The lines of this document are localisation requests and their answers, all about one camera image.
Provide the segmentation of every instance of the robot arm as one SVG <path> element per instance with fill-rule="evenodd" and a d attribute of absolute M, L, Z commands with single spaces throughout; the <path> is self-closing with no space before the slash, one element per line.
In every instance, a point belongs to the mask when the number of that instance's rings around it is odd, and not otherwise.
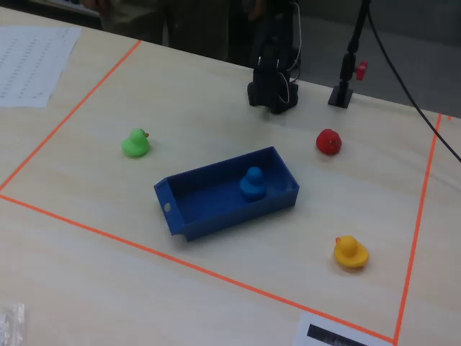
<path fill-rule="evenodd" d="M 267 0 L 267 10 L 258 24 L 250 57 L 254 68 L 248 85 L 251 106 L 263 105 L 280 114 L 297 104 L 297 84 L 290 83 L 293 66 L 300 64 L 293 49 L 293 1 Z"/>

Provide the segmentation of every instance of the microphone stand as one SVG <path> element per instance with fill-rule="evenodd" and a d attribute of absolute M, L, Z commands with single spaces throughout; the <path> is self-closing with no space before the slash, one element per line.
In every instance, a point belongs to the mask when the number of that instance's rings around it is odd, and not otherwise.
<path fill-rule="evenodd" d="M 362 0 L 359 16 L 357 18 L 357 22 L 355 23 L 354 33 L 352 34 L 352 39 L 349 41 L 349 45 L 347 46 L 347 53 L 344 54 L 343 57 L 341 73 L 339 74 L 341 81 L 339 82 L 339 85 L 333 88 L 330 100 L 328 101 L 329 105 L 347 108 L 352 97 L 352 92 L 354 92 L 354 90 L 349 88 L 349 81 L 352 79 L 352 75 L 356 72 L 357 79 L 362 80 L 365 71 L 367 70 L 368 62 L 362 62 L 357 68 L 355 67 L 355 53 L 359 50 L 360 35 L 362 34 L 363 25 L 365 23 L 365 19 L 367 18 L 370 3 L 371 0 Z"/>

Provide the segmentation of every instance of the paper sheet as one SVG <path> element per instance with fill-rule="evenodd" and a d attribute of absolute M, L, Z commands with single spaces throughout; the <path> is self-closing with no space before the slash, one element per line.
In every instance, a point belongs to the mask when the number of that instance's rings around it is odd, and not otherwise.
<path fill-rule="evenodd" d="M 0 27 L 0 107 L 46 107 L 79 27 Z"/>
<path fill-rule="evenodd" d="M 297 326 L 293 346 L 392 346 L 338 322 L 305 312 Z"/>

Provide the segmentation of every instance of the orange tape line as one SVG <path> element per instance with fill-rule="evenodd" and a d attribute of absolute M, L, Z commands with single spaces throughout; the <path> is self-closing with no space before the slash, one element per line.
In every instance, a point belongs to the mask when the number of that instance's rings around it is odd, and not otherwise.
<path fill-rule="evenodd" d="M 440 123 L 442 121 L 442 114 L 439 114 L 437 118 L 437 124 L 435 129 L 439 131 Z M 406 299 L 408 297 L 408 289 L 410 288 L 411 272 L 413 271 L 413 264 L 415 261 L 416 245 L 418 244 L 419 229 L 421 228 L 421 219 L 423 218 L 424 202 L 426 200 L 427 185 L 429 184 L 429 177 L 431 174 L 432 160 L 434 158 L 435 146 L 437 144 L 437 136 L 434 134 L 432 137 L 431 150 L 429 152 L 429 158 L 427 159 L 426 174 L 424 175 L 424 183 L 421 191 L 421 198 L 419 200 L 418 216 L 416 218 L 415 233 L 413 235 L 413 243 L 411 244 L 410 260 L 408 262 L 408 269 L 406 271 L 405 285 L 403 286 L 402 300 L 400 301 L 400 309 L 398 311 L 397 325 L 395 326 L 393 344 L 398 344 L 398 338 L 400 337 L 400 330 L 402 328 L 403 313 L 405 312 Z"/>
<path fill-rule="evenodd" d="M 98 90 L 98 88 L 114 73 L 114 71 L 125 61 L 127 60 L 127 58 L 131 55 L 131 53 L 133 53 L 136 48 L 141 44 L 141 41 L 139 40 L 129 51 L 128 53 L 126 53 L 120 60 L 118 63 L 115 64 L 114 67 L 111 68 L 111 70 L 109 72 L 107 72 L 107 74 L 104 76 L 103 79 L 101 79 L 99 81 L 98 84 L 96 84 L 96 86 L 85 96 L 85 98 L 83 100 L 81 100 L 76 106 L 75 108 L 63 119 L 63 121 L 61 121 L 59 123 L 58 126 L 55 127 L 55 129 L 53 131 L 51 131 L 51 133 L 43 140 L 42 143 L 40 143 L 40 145 L 35 148 L 35 150 L 14 170 L 14 172 L 8 177 L 8 179 L 5 180 L 5 182 L 0 185 L 0 191 L 2 191 L 5 186 L 7 186 L 13 179 L 14 177 L 16 177 L 16 175 L 21 171 L 21 169 L 24 168 L 24 166 L 32 159 L 32 157 L 35 156 L 35 154 L 56 134 L 56 132 L 58 132 L 58 130 L 66 123 L 67 120 L 69 120 L 71 118 L 72 115 L 75 114 L 75 112 L 77 110 L 79 110 L 79 108 L 82 106 L 83 103 L 85 103 L 85 101 L 87 101 L 87 99 L 93 95 L 93 93 Z"/>
<path fill-rule="evenodd" d="M 290 301 L 290 300 L 285 299 L 283 297 L 276 296 L 276 295 L 274 295 L 272 293 L 266 292 L 265 290 L 260 290 L 259 288 L 255 288 L 255 287 L 247 285 L 245 283 L 241 283 L 240 281 L 228 278 L 228 277 L 226 277 L 224 275 L 221 275 L 221 274 L 218 274 L 216 272 L 212 272 L 211 270 L 208 270 L 208 269 L 205 269 L 205 268 L 200 267 L 198 265 L 194 265 L 192 263 L 186 262 L 186 261 L 184 261 L 182 259 L 179 259 L 177 257 L 173 257 L 173 256 L 171 256 L 169 254 L 165 254 L 163 252 L 151 249 L 149 247 L 145 247 L 144 245 L 135 243 L 134 241 L 127 240 L 127 239 L 121 238 L 119 236 L 115 236 L 114 234 L 110 234 L 110 233 L 107 233 L 107 232 L 104 232 L 104 231 L 100 231 L 99 229 L 95 229 L 93 227 L 84 225 L 84 224 L 79 223 L 77 221 L 72 221 L 72 220 L 70 220 L 68 218 L 64 218 L 63 216 L 56 215 L 54 213 L 51 213 L 50 211 L 43 210 L 43 209 L 41 209 L 39 207 L 35 207 L 33 205 L 21 202 L 20 200 L 15 200 L 14 198 L 7 197 L 5 195 L 0 195 L 0 198 L 2 200 L 7 200 L 7 201 L 12 202 L 14 204 L 21 205 L 21 206 L 26 207 L 28 209 L 34 210 L 34 211 L 36 211 L 38 213 L 45 214 L 45 215 L 50 216 L 52 218 L 55 218 L 57 220 L 69 223 L 72 226 L 76 226 L 76 227 L 79 227 L 81 229 L 85 229 L 85 230 L 93 232 L 95 234 L 99 234 L 100 236 L 105 236 L 105 237 L 107 237 L 107 238 L 109 238 L 111 240 L 119 241 L 120 243 L 130 245 L 131 247 L 135 247 L 136 249 L 139 249 L 139 250 L 142 250 L 142 251 L 145 251 L 145 252 L 149 252 L 149 253 L 154 254 L 156 256 L 162 257 L 162 258 L 164 258 L 166 260 L 178 263 L 180 265 L 184 265 L 185 267 L 188 267 L 188 268 L 191 268 L 193 270 L 202 272 L 202 273 L 204 273 L 206 275 L 209 275 L 209 276 L 213 276 L 214 278 L 217 278 L 219 280 L 225 281 L 227 283 L 237 285 L 237 286 L 239 286 L 241 288 L 244 288 L 246 290 L 250 290 L 251 292 L 255 292 L 255 293 L 260 294 L 262 296 L 265 296 L 267 298 L 274 299 L 275 301 L 279 301 L 281 303 L 285 303 L 287 305 L 294 306 L 295 308 L 310 312 L 312 314 L 322 316 L 322 317 L 324 317 L 326 319 L 330 319 L 331 321 L 335 321 L 335 322 L 338 322 L 340 324 L 343 324 L 344 326 L 348 326 L 348 327 L 354 328 L 356 330 L 359 330 L 361 332 L 364 332 L 366 334 L 372 335 L 373 337 L 377 337 L 378 339 L 382 339 L 382 340 L 385 340 L 387 342 L 392 342 L 393 341 L 392 338 L 390 338 L 390 337 L 386 337 L 384 335 L 378 334 L 377 332 L 373 332 L 372 330 L 366 329 L 366 328 L 361 327 L 361 326 L 359 326 L 357 324 L 353 324 L 351 322 L 344 321 L 343 319 L 339 319 L 339 318 L 337 318 L 335 316 L 332 316 L 332 315 L 326 314 L 324 312 L 309 308 L 307 306 L 304 306 L 302 304 L 296 303 L 294 301 Z"/>

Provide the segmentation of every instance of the rubber duck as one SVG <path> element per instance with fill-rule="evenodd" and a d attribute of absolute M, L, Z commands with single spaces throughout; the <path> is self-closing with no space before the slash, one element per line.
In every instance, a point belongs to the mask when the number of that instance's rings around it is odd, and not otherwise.
<path fill-rule="evenodd" d="M 266 195 L 266 186 L 259 167 L 248 169 L 245 177 L 240 181 L 240 190 L 248 201 L 260 200 Z"/>
<path fill-rule="evenodd" d="M 336 155 L 341 149 L 339 134 L 329 128 L 320 132 L 317 137 L 317 148 L 325 155 Z"/>
<path fill-rule="evenodd" d="M 367 264 L 368 251 L 353 236 L 336 238 L 334 256 L 340 265 L 348 268 L 360 268 Z"/>
<path fill-rule="evenodd" d="M 143 129 L 134 129 L 131 132 L 130 137 L 122 142 L 122 150 L 125 155 L 129 157 L 146 155 L 151 148 L 147 137 L 149 137 L 149 134 L 144 132 Z"/>

